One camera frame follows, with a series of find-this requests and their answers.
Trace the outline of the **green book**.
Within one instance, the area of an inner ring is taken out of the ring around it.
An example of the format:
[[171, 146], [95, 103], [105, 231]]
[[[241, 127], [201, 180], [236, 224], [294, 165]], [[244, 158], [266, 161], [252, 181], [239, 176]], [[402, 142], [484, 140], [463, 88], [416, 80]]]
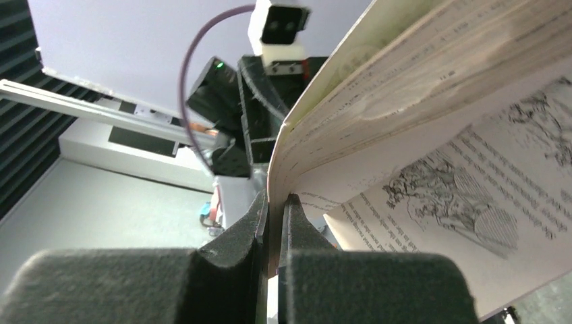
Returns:
[[286, 117], [296, 194], [345, 250], [451, 259], [479, 317], [571, 272], [571, 2], [373, 1]]

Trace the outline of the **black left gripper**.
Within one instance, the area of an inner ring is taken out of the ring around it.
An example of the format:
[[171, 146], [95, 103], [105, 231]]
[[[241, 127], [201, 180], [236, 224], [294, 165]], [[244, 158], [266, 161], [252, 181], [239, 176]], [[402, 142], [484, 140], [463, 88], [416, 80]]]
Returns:
[[327, 56], [272, 61], [244, 55], [238, 61], [242, 129], [252, 169], [267, 171], [283, 120]]

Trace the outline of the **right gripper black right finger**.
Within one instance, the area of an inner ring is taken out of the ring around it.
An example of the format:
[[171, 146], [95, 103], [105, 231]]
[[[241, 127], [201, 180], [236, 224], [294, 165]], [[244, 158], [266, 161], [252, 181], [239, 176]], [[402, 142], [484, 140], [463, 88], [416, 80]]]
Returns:
[[280, 323], [477, 323], [456, 264], [429, 253], [342, 252], [308, 221], [299, 197], [283, 213]]

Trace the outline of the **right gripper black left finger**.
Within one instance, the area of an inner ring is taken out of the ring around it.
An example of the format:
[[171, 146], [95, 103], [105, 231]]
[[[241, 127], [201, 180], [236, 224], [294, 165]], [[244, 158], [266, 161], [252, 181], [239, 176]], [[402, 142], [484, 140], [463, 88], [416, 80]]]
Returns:
[[2, 323], [264, 323], [268, 199], [201, 248], [45, 250], [1, 297]]

